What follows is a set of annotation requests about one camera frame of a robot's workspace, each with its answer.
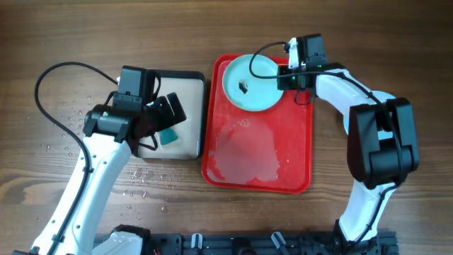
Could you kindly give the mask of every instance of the wire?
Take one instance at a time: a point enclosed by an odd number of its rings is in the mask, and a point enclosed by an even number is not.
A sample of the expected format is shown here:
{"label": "wire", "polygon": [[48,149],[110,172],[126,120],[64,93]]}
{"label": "wire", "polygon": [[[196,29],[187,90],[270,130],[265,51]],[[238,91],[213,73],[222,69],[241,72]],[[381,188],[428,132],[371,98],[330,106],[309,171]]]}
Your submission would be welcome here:
{"label": "wire", "polygon": [[276,45],[284,45],[285,47],[287,47],[288,43],[287,42],[272,42],[272,43],[262,46],[261,49],[259,49],[257,52],[255,52],[255,54],[253,54],[252,58],[250,59],[250,64],[248,65],[248,70],[250,70],[250,73],[254,77],[260,78],[260,79],[275,79],[275,78],[280,78],[280,77],[293,77],[295,75],[295,74],[283,74],[283,75],[275,75],[275,76],[261,76],[261,75],[255,74],[252,71],[252,63],[253,63],[253,60],[255,59],[255,57],[258,54],[260,54],[262,51],[264,51],[265,49],[272,47],[272,46],[276,46]]}
{"label": "wire", "polygon": [[107,96],[107,99],[105,100],[105,103],[104,103],[104,106],[107,106],[108,105],[108,102],[111,100],[111,98],[113,97],[113,95],[115,95],[116,91],[112,91],[108,94]]}
{"label": "wire", "polygon": [[52,238],[53,239],[53,243],[52,243],[52,246],[50,247],[50,249],[49,249],[49,251],[47,253],[48,255],[54,253],[54,251],[57,248],[58,244],[62,240],[63,234],[66,231],[67,225],[68,225],[72,215],[74,214],[74,211],[76,209],[77,204],[80,201],[80,197],[81,197],[82,193],[84,192],[84,189],[85,189],[85,186],[86,186],[86,182],[88,181],[88,176],[89,176],[89,174],[91,172],[91,159],[90,159],[90,154],[89,154],[89,151],[88,151],[88,148],[86,147],[86,145],[69,128],[65,127],[58,120],[55,120],[46,110],[44,110],[44,108],[41,105],[39,96],[38,96],[38,92],[39,92],[39,88],[40,88],[40,85],[41,85],[41,81],[44,79],[44,77],[47,74],[49,74],[53,69],[56,69],[58,67],[63,67],[63,66],[69,66],[69,65],[76,65],[76,66],[80,66],[80,67],[86,67],[86,68],[91,69],[91,70],[97,72],[98,74],[102,75],[103,77],[105,77],[109,81],[113,82],[114,84],[118,84],[118,82],[116,80],[112,79],[107,74],[103,73],[101,70],[96,69],[95,67],[92,67],[90,65],[87,65],[87,64],[84,64],[84,63],[80,63],[80,62],[63,62],[63,63],[56,64],[56,65],[54,65],[52,67],[49,67],[47,70],[45,70],[40,75],[40,77],[36,81],[36,85],[35,85],[35,102],[36,102],[36,106],[38,107],[40,112],[48,120],[50,120],[52,123],[57,125],[59,128],[63,129],[63,131],[67,132],[68,135],[70,135],[72,138],[74,138],[74,140],[76,140],[77,144],[80,146],[80,148],[81,148],[81,150],[82,150],[82,152],[84,153],[84,156],[85,156],[84,177],[82,178],[82,182],[81,182],[79,190],[77,191],[77,194],[76,194],[76,196],[74,198],[74,201],[72,202],[71,207],[69,208],[68,213],[66,214],[66,217],[63,220],[62,226],[60,227],[60,229],[58,230],[58,233],[54,236],[54,238]]}

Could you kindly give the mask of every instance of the water droplet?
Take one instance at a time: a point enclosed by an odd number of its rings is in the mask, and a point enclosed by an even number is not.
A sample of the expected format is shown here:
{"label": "water droplet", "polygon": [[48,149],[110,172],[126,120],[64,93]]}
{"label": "water droplet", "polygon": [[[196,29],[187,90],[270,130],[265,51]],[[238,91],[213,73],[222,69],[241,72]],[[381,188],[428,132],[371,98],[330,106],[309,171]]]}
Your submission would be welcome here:
{"label": "water droplet", "polygon": [[137,178],[140,177],[142,175],[142,172],[143,172],[143,168],[138,168],[137,170],[135,170],[133,177],[137,177]]}
{"label": "water droplet", "polygon": [[248,127],[248,120],[241,120],[241,125],[244,127]]}

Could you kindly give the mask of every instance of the wood grain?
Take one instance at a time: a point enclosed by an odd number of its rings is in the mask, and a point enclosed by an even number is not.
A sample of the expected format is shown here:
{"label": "wood grain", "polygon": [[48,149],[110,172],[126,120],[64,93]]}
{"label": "wood grain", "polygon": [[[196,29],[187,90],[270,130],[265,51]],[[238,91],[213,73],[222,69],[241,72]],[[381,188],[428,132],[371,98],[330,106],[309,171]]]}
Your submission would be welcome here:
{"label": "wood grain", "polygon": [[[393,196],[379,226],[398,232],[402,254],[453,254],[452,7],[448,0],[2,1],[0,254],[30,248],[79,153],[33,101],[35,81],[46,68],[80,61],[112,77],[124,64],[211,77],[221,54],[250,53],[310,33],[322,33],[330,60],[368,87],[413,104],[420,167]],[[40,97],[53,116],[81,133],[79,119],[89,105],[114,88],[89,70],[65,67],[44,80]],[[345,148],[341,119],[318,100],[313,181],[301,195],[214,188],[203,181],[200,160],[131,159],[110,194],[98,233],[120,223],[183,234],[330,230],[352,187]],[[146,185],[131,183],[137,168],[154,177]],[[141,191],[147,192],[145,199]]]}

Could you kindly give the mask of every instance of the red plastic tray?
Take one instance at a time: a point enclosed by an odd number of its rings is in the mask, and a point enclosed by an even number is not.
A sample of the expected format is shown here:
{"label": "red plastic tray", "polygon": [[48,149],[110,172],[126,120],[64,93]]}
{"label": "red plastic tray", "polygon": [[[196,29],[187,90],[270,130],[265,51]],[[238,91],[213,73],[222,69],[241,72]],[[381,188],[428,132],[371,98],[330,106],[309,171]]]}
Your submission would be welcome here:
{"label": "red plastic tray", "polygon": [[[311,182],[313,104],[297,105],[296,91],[285,91],[267,110],[237,108],[225,95],[222,78],[239,56],[222,55],[214,64],[202,175],[223,188],[299,194]],[[271,59],[288,63],[286,57]],[[299,100],[303,97],[309,100],[308,93]]]}

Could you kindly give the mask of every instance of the light blue plate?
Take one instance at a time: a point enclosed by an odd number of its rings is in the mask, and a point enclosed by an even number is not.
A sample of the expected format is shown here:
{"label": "light blue plate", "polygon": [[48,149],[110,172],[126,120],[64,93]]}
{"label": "light blue plate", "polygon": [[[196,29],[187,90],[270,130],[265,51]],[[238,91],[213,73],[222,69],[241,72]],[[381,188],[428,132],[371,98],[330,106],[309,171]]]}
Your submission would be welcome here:
{"label": "light blue plate", "polygon": [[[252,55],[233,60],[225,69],[223,89],[226,97],[238,108],[245,111],[264,111],[275,105],[283,95],[277,89],[277,79],[259,79],[252,76],[248,65]],[[277,75],[277,64],[268,57],[257,55],[253,60],[253,72],[261,76]],[[247,92],[239,88],[242,83]]]}
{"label": "light blue plate", "polygon": [[[391,94],[389,94],[387,92],[383,92],[383,91],[373,91],[373,95],[376,96],[377,99],[379,99],[382,103],[387,101],[387,99],[395,99],[394,96],[392,96]],[[349,118],[348,117],[349,116],[343,116],[343,126],[345,128],[346,135],[349,132]],[[392,138],[393,134],[391,132],[386,132],[386,131],[382,130],[377,133],[377,137],[380,140],[384,140],[384,139]]]}

